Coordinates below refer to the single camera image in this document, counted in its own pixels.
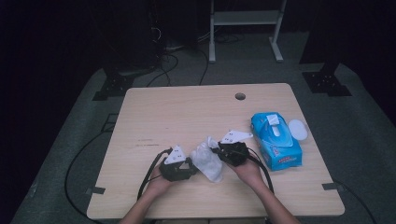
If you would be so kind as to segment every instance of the dark background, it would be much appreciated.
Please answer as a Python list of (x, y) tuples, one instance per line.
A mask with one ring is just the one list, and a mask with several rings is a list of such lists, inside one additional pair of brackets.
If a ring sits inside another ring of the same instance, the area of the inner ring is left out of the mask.
[[(278, 4), (216, 2), (220, 9)], [(301, 63), (335, 55), (395, 123), (395, 10), (394, 1), (289, 0), (281, 32), (310, 31)], [(108, 58), (132, 68), (157, 65), (161, 45), (153, 44), (150, 25), (194, 45), (208, 31), (208, 13), (207, 0), (0, 2), (2, 222), (12, 219), (91, 75)], [(248, 30), (262, 31), (256, 28)]]

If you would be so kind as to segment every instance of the hand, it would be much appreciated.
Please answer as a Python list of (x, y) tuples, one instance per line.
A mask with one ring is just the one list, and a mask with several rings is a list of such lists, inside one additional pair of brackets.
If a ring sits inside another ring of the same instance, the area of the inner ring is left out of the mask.
[(171, 182), (161, 176), (159, 165), (154, 167), (150, 179), (151, 180), (148, 182), (148, 187), (146, 188), (145, 193), (152, 194), (155, 197), (164, 194), (175, 184), (175, 182)]
[(262, 173), (260, 171), (260, 167), (247, 159), (244, 164), (239, 166), (232, 166), (227, 164), (236, 174), (238, 175), (239, 179), (241, 179), (245, 184), (250, 186), (251, 188), (262, 185), (264, 182), (262, 180)]

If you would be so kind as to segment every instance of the shelf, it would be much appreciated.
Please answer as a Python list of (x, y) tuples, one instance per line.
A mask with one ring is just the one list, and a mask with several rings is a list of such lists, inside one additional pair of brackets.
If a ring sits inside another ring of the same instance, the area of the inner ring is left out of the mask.
[(276, 24), (278, 10), (215, 12), (214, 25)]

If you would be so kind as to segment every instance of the table hole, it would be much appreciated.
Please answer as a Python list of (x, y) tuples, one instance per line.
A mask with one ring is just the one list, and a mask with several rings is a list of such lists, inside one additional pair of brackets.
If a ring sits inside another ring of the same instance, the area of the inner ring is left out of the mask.
[(235, 98), (237, 99), (237, 100), (245, 100), (247, 97), (246, 97), (246, 95), (244, 94), (244, 93), (242, 93), (242, 92), (238, 92), (236, 95), (235, 95)]

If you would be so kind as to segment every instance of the metal stand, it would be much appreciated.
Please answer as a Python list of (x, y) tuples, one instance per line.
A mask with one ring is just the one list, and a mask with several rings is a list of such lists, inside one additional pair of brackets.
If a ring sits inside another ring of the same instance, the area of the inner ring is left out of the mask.
[(280, 10), (268, 11), (224, 11), (215, 12), (214, 0), (211, 0), (210, 7), (210, 41), (209, 41), (209, 61), (216, 61), (215, 52), (215, 26), (217, 25), (257, 25), (273, 24), (276, 26), (274, 36), (269, 37), (271, 48), (278, 63), (283, 62), (282, 54), (277, 46), (277, 38), (282, 24), (287, 0), (282, 0)]

